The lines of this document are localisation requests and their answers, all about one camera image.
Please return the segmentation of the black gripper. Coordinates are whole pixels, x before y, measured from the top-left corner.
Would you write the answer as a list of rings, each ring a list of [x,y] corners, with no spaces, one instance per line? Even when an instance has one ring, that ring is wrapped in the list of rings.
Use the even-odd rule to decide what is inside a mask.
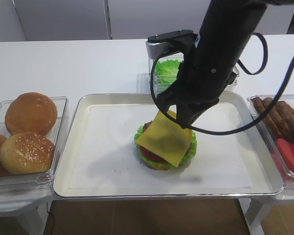
[[[179,65],[176,80],[160,92],[155,104],[166,113],[176,105],[176,121],[183,129],[190,126],[209,108],[219,102],[219,96],[230,83],[236,62],[204,61],[195,65],[184,60]]]

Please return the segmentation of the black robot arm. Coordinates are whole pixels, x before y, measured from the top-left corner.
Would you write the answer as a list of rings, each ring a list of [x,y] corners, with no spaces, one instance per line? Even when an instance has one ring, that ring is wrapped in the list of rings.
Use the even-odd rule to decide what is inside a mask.
[[[160,110],[176,105],[182,128],[216,105],[267,6],[255,0],[213,0],[199,34],[162,38],[184,54],[177,79],[157,98]]]

